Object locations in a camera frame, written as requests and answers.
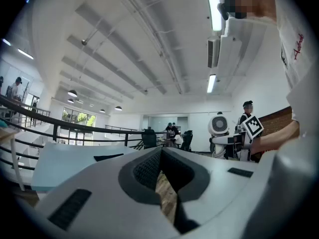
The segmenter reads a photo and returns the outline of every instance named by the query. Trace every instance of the ceiling beam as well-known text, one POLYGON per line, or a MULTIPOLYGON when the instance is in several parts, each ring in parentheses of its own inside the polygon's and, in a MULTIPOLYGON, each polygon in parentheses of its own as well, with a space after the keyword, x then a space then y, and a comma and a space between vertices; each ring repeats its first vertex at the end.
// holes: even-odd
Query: ceiling beam
MULTIPOLYGON (((62 82, 62 81, 59 82, 59 85, 60 85, 60 88, 64 89, 65 91, 68 91, 68 88, 70 87, 67 83, 62 82)), ((77 94, 78 94, 78 97, 79 96, 84 97, 85 99, 83 99, 83 100, 85 100, 85 101, 93 100, 101 105, 107 105, 107 106, 114 106, 115 105, 114 103, 108 102, 108 101, 100 99, 100 98, 92 98, 92 97, 89 97, 87 95, 81 94, 79 91, 77 91, 77 94)))
POLYGON ((67 79, 72 79, 73 82, 76 82, 77 84, 79 84, 79 85, 81 85, 81 86, 83 86, 83 87, 85 87, 85 88, 87 88, 87 89, 89 89, 89 90, 91 90, 91 91, 94 91, 94 92, 96 92, 96 93, 99 93, 99 94, 101 94, 101 95, 103 95, 103 96, 105 96, 105 97, 108 97, 108 98, 110 98, 110 99, 113 99, 113 100, 115 100, 115 101, 117 101, 117 102, 119 102, 119 103, 122 103, 122 102, 123 102, 122 99, 116 98, 116 97, 114 97, 114 96, 112 96, 112 95, 110 95, 110 94, 108 94, 108 93, 106 93, 106 92, 104 92, 104 91, 102 91, 102 90, 99 90, 98 88, 96 88, 96 87, 94 87, 94 86, 91 86, 91 85, 89 85, 89 84, 87 84, 87 83, 85 83, 85 82, 83 82, 83 81, 81 81, 81 80, 79 80, 79 79, 72 78, 72 75, 70 75, 70 74, 64 72, 63 70, 60 72, 60 75, 64 76, 64 77, 67 78, 67 79))
POLYGON ((118 86, 114 85, 113 83, 104 80, 103 77, 97 75, 96 73, 93 73, 91 70, 84 68, 84 66, 77 64, 75 61, 73 61, 72 59, 68 58, 68 57, 63 57, 62 58, 62 62, 67 64, 68 66, 76 69, 77 71, 83 73, 84 75, 90 77, 91 79, 102 83, 103 85, 105 85, 106 87, 115 90, 116 92, 121 93, 123 96, 128 97, 129 99, 133 99, 134 97, 130 94, 128 94, 127 92, 125 92, 124 90, 120 89, 118 86))
POLYGON ((122 78, 124 81, 126 81, 128 84, 130 84, 131 86, 133 86, 135 89, 137 89, 138 91, 140 91, 143 95, 146 95, 147 92, 144 91, 144 89, 136 84, 130 77, 128 77, 126 74, 124 74, 123 72, 121 72, 117 67, 115 67, 112 63, 110 63, 109 61, 107 61, 104 57, 102 57, 100 54, 98 54, 97 52, 93 52, 93 49, 91 49, 88 46, 83 46, 81 41, 78 40, 74 35, 70 35, 67 38, 67 41, 69 43, 71 43, 72 45, 74 45, 75 47, 77 47, 80 50, 83 50, 84 53, 86 53, 87 55, 89 55, 91 58, 95 59, 97 62, 99 62, 101 65, 105 66, 106 68, 108 68, 110 71, 112 71, 113 73, 115 73, 117 76, 119 76, 120 78, 122 78))
POLYGON ((112 27, 91 9, 86 3, 78 7, 75 12, 96 27, 106 38, 108 38, 149 80, 154 86, 164 95, 167 91, 159 85, 159 81, 155 74, 147 67, 144 61, 139 61, 140 56, 134 49, 116 32, 112 32, 112 27))

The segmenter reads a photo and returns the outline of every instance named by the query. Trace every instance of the black chair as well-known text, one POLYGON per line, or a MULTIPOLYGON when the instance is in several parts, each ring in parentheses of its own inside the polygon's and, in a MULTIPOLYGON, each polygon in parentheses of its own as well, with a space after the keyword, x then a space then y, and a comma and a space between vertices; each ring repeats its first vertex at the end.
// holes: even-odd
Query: black chair
POLYGON ((156 134, 153 129, 145 129, 145 132, 152 134, 142 134, 142 140, 144 144, 144 149, 153 148, 157 146, 156 134))
POLYGON ((192 130, 186 131, 184 136, 184 142, 181 145, 180 149, 191 152, 190 143, 192 139, 193 139, 193 131, 192 130))

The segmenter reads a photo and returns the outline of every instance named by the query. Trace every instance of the tree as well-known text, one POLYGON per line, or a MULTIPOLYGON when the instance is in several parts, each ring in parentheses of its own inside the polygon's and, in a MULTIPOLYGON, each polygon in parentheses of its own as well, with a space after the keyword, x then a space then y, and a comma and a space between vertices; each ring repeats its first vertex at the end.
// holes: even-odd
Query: tree
POLYGON ((62 120, 67 120, 67 118, 68 118, 68 113, 65 110, 63 110, 62 120))
POLYGON ((91 116, 90 119, 86 122, 86 125, 87 126, 93 126, 94 124, 94 121, 95 121, 95 116, 91 116))
POLYGON ((87 114, 80 113, 77 118, 77 123, 85 121, 87 116, 88 116, 87 114))

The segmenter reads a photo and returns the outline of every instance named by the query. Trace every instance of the desk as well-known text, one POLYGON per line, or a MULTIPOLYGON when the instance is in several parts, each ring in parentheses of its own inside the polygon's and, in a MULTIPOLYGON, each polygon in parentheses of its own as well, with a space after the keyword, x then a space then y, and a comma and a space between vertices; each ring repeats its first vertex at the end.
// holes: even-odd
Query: desk
POLYGON ((47 142, 40 152, 31 188, 37 193, 46 193, 96 163, 94 156, 126 155, 135 151, 125 146, 76 146, 47 142))
POLYGON ((3 144, 4 142, 10 140, 12 163, 13 163, 13 168, 14 168, 14 171, 15 171, 16 179, 18 181, 20 189, 22 191, 24 191, 24 185, 23 185, 22 178, 21 178, 21 175, 20 175, 20 172, 19 172, 18 160, 16 159, 16 153, 15 153, 15 135, 17 133, 18 133, 17 131, 15 131, 12 128, 9 128, 9 127, 0 128, 0 144, 3 144))

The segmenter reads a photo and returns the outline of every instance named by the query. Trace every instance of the fan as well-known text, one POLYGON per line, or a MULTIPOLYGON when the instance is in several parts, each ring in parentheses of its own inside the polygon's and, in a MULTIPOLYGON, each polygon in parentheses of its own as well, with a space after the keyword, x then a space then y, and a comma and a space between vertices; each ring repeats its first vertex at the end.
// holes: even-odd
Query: fan
POLYGON ((228 130, 228 122, 224 116, 218 115, 210 119, 208 124, 208 131, 211 135, 225 134, 228 130))

